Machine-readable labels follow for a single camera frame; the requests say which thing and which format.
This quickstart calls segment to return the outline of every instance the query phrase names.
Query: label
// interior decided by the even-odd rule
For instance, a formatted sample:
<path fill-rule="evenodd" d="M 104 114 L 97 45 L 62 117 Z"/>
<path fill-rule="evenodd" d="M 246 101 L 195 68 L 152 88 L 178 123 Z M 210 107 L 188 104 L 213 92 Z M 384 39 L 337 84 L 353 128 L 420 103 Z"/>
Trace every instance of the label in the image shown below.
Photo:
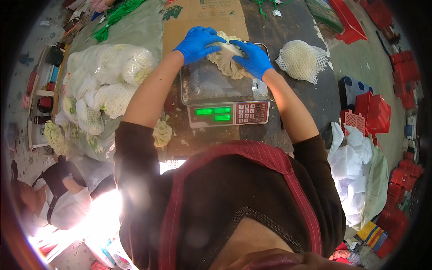
<path fill-rule="evenodd" d="M 280 14 L 280 11 L 278 11 L 278 10 L 273 10 L 272 13 L 273 13 L 273 16 L 282 17 L 282 14 Z"/>

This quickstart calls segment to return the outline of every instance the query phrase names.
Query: green led display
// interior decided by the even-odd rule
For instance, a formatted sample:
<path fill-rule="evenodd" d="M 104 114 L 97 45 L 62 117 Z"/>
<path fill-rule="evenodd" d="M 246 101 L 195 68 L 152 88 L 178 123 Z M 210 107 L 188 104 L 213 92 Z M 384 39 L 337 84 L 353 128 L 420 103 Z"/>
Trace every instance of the green led display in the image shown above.
<path fill-rule="evenodd" d="M 212 109 L 198 109 L 195 110 L 195 113 L 197 115 L 201 115 L 201 114 L 212 114 Z"/>
<path fill-rule="evenodd" d="M 215 121 L 227 121 L 231 119 L 231 115 L 216 115 Z"/>
<path fill-rule="evenodd" d="M 221 114 L 224 112 L 230 112 L 230 107 L 223 107 L 223 108 L 215 108 L 215 114 Z"/>

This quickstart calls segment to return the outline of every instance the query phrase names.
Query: scale keypad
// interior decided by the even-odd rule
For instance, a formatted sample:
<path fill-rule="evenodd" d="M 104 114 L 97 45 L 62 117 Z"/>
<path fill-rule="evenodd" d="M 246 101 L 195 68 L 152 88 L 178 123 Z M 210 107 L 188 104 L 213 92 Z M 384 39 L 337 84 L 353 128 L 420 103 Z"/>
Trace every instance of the scale keypad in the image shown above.
<path fill-rule="evenodd" d="M 236 104 L 236 124 L 259 124 L 268 121 L 268 102 Z"/>

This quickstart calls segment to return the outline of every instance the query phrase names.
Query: cardboard sheet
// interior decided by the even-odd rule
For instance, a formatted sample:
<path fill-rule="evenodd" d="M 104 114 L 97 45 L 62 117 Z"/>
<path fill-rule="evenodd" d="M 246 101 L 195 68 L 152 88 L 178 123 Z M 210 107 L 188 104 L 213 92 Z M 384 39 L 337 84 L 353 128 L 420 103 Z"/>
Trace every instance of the cardboard sheet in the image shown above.
<path fill-rule="evenodd" d="M 176 0 L 168 2 L 164 11 L 163 55 L 197 25 L 249 40 L 240 0 Z"/>

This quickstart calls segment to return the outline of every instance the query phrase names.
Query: woman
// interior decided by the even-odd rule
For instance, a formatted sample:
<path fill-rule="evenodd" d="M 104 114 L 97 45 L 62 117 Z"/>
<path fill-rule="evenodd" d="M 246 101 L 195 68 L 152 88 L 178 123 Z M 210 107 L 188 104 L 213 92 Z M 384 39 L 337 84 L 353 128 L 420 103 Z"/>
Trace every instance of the woman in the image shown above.
<path fill-rule="evenodd" d="M 69 230 L 85 219 L 93 199 L 116 188 L 112 165 L 83 158 L 75 161 L 76 166 L 60 156 L 32 186 L 18 180 L 17 164 L 12 162 L 13 197 L 30 235 L 47 224 Z"/>
<path fill-rule="evenodd" d="M 140 269 L 335 269 L 345 216 L 314 120 L 267 55 L 230 41 L 233 59 L 275 97 L 295 159 L 259 142 L 217 145 L 159 175 L 152 132 L 183 65 L 219 51 L 212 28 L 192 28 L 144 80 L 116 131 L 123 198 L 120 240 Z"/>

